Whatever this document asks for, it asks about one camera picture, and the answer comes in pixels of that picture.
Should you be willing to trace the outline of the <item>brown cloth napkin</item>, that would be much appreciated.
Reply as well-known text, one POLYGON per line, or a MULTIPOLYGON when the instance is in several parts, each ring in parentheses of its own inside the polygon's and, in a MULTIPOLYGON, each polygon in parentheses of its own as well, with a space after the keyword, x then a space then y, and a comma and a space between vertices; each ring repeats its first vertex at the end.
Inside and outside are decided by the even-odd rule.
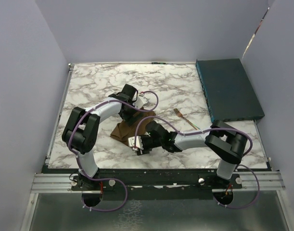
POLYGON ((148 116, 156 116, 154 111, 151 112, 136 112, 129 121, 122 120, 116 125, 110 137, 116 141, 128 146, 128 138, 135 135, 136 127, 139 122, 148 116))

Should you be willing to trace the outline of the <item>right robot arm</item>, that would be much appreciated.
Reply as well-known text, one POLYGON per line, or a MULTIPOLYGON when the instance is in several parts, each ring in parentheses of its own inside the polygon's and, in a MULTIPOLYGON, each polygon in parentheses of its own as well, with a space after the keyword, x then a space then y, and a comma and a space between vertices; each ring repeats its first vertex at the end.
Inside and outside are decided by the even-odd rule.
POLYGON ((180 132, 168 131, 155 121, 149 122, 146 135, 129 138, 128 144, 138 155, 147 154, 153 148, 162 147, 170 153, 182 152, 192 148, 208 147, 217 154, 221 161, 218 165, 214 183, 225 188, 231 183, 235 168, 242 158, 251 151, 252 139, 244 132, 222 121, 215 121, 205 130, 180 132))

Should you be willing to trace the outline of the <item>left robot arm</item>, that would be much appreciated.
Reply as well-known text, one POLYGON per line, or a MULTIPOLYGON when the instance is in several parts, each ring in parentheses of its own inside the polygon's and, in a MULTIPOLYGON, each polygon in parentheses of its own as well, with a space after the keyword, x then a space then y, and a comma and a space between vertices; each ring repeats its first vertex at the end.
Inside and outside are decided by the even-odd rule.
POLYGON ((96 143, 99 125, 106 119, 120 115, 125 121, 134 120, 136 112, 144 112, 143 107, 148 100, 138 90, 126 84, 121 92, 109 95, 104 101, 90 108, 75 107, 66 123, 62 134, 62 141, 76 158, 78 172, 83 176, 82 184, 89 190, 98 187, 100 181, 114 180, 125 186, 124 182, 116 178, 99 179, 99 170, 92 149, 96 143))

